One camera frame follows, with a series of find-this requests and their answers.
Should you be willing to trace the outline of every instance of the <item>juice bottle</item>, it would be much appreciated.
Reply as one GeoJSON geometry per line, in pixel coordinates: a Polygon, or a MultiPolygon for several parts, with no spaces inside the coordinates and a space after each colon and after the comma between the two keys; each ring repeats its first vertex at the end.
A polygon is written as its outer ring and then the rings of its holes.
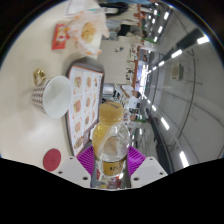
{"type": "Polygon", "coordinates": [[[93,132],[92,143],[96,165],[107,176],[119,175],[125,167],[130,133],[123,122],[121,104],[106,102],[99,108],[99,120],[93,132]]]}

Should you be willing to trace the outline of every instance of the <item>table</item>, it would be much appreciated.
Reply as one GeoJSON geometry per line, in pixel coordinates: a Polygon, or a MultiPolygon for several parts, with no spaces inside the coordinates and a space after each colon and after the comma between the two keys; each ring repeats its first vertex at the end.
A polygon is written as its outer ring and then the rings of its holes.
{"type": "MultiPolygon", "coordinates": [[[[94,0],[87,3],[88,9],[99,8],[94,0]]],[[[5,159],[43,169],[48,150],[60,150],[61,162],[71,155],[65,117],[51,119],[32,104],[36,68],[42,68],[47,77],[65,75],[72,61],[84,57],[72,40],[66,43],[66,49],[51,50],[55,25],[70,21],[64,17],[67,4],[68,1],[60,3],[34,20],[17,38],[2,64],[0,151],[5,159]]],[[[97,34],[92,45],[99,48],[100,42],[101,34],[97,34]]]]}

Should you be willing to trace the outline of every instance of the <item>paper menu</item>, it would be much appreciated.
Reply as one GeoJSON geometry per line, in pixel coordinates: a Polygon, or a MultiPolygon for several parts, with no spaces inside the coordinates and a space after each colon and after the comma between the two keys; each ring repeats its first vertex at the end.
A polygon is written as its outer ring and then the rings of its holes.
{"type": "Polygon", "coordinates": [[[103,74],[73,66],[69,73],[73,99],[68,110],[70,140],[74,155],[89,140],[89,131],[96,124],[103,74]]]}

